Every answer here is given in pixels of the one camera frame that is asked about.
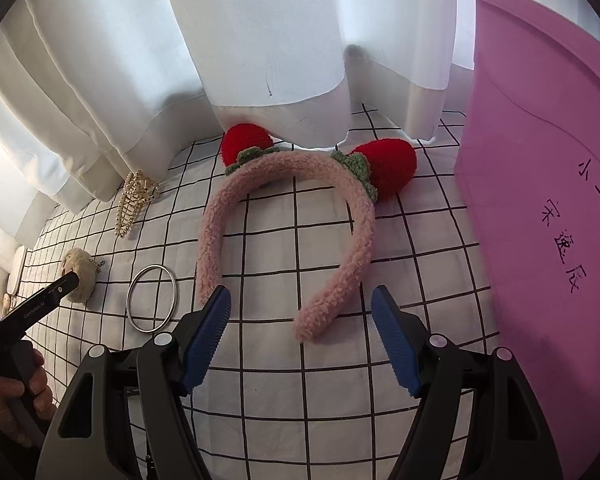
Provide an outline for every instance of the human hand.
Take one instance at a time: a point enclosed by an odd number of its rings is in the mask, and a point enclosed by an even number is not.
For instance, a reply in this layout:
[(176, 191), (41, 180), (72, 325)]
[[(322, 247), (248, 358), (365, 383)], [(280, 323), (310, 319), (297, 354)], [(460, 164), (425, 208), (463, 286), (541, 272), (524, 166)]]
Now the human hand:
[[(51, 388), (46, 384), (46, 372), (42, 367), (45, 363), (45, 358), (36, 349), (33, 349), (33, 362), (36, 369), (29, 381), (29, 387), (36, 396), (33, 406), (39, 418), (42, 420), (51, 420), (56, 414), (57, 408), (53, 404)], [(7, 405), (7, 399), (17, 399), (23, 394), (24, 384), (22, 382), (7, 377), (0, 377), (0, 430), (21, 446), (31, 447), (33, 442), (30, 436), (20, 427), (20, 424)]]

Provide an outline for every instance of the pink fuzzy headband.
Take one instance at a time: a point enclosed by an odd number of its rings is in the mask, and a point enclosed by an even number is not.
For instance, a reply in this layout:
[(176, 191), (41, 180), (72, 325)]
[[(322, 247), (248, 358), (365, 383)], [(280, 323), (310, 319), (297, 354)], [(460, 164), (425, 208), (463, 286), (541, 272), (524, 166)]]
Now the pink fuzzy headband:
[(221, 283), (220, 251), (226, 221), (249, 192), (273, 180), (301, 176), (330, 184), (349, 203), (354, 224), (344, 261), (294, 321), (296, 338), (312, 339), (338, 315), (358, 288), (371, 261), (376, 224), (373, 202), (394, 195), (407, 184), (416, 170), (415, 151), (405, 140), (382, 139), (363, 144), (350, 155), (278, 152), (266, 130), (238, 124), (222, 139), (221, 154), (229, 177), (209, 201), (200, 227), (196, 284), (199, 304), (204, 304)]

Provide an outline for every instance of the silver ring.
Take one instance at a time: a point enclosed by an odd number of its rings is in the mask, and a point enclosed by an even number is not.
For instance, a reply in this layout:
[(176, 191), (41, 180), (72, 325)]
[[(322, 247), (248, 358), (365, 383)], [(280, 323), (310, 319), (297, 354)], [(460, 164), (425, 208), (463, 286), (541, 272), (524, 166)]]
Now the silver ring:
[[(144, 330), (144, 329), (140, 328), (138, 325), (136, 325), (133, 318), (131, 317), (131, 293), (134, 291), (134, 287), (136, 286), (136, 283), (138, 282), (138, 279), (140, 278), (140, 276), (142, 276), (144, 273), (146, 273), (152, 269), (162, 269), (169, 275), (169, 277), (171, 279), (171, 285), (173, 285), (173, 303), (171, 303), (171, 309), (170, 309), (169, 313), (167, 314), (167, 317), (164, 318), (163, 322), (160, 323), (160, 325), (158, 325), (155, 328), (150, 328), (149, 330)], [(138, 330), (138, 332), (142, 332), (143, 334), (153, 334), (155, 332), (160, 332), (160, 330), (162, 330), (167, 325), (167, 323), (170, 322), (171, 317), (173, 317), (173, 313), (176, 311), (177, 304), (178, 304), (178, 287), (176, 285), (176, 278), (173, 275), (173, 273), (169, 269), (167, 269), (167, 267), (162, 266), (160, 264), (153, 264), (153, 265), (146, 266), (144, 269), (142, 269), (140, 272), (138, 272), (136, 274), (135, 278), (133, 279), (133, 281), (131, 282), (131, 285), (129, 285), (129, 290), (126, 292), (126, 316), (128, 317), (131, 325), (136, 330)]]

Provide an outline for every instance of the white grid tablecloth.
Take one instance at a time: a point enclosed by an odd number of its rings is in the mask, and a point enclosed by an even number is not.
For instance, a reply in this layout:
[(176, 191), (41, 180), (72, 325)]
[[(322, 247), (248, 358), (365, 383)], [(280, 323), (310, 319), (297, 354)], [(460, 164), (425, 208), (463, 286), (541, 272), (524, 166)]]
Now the white grid tablecloth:
[[(186, 410), (215, 478), (387, 478), (417, 401), (398, 386), (370, 315), (370, 296), (385, 284), (395, 301), (432, 332), (474, 351), (491, 351), (498, 332), (475, 235), (454, 183), (464, 115), (444, 112), (431, 142), (416, 142), (418, 171), (394, 199), (376, 205), (373, 261), (320, 340), (298, 344), (291, 322), (299, 306), (337, 268), (349, 244), (346, 203), (323, 182), (286, 180), (250, 194), (232, 215), (222, 249), (232, 314), (212, 366)], [(338, 149), (404, 133), (361, 105)], [(192, 308), (198, 227), (222, 183), (220, 139), (174, 159), (163, 193), (126, 238), (114, 234), (120, 192), (94, 200), (78, 216), (60, 206), (29, 251), (17, 302), (59, 276), (62, 255), (84, 248), (105, 264), (87, 305), (67, 301), (27, 333), (45, 355), (56, 401), (88, 349), (140, 346), (147, 336), (125, 319), (125, 296), (143, 267), (174, 271), (180, 300), (174, 322)], [(152, 270), (136, 286), (132, 309), (156, 326), (171, 306), (168, 277)], [(464, 449), (472, 393), (462, 395), (444, 478), (454, 478)], [(138, 398), (130, 402), (136, 451), (145, 438)]]

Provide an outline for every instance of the pink plastic bin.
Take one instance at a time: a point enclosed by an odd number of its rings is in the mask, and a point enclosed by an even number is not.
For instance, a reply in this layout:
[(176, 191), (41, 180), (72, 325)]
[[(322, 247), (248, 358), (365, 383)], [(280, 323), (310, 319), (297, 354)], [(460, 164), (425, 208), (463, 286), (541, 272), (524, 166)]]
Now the pink plastic bin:
[(501, 341), (566, 480), (600, 451), (600, 43), (531, 0), (477, 0), (456, 161)]

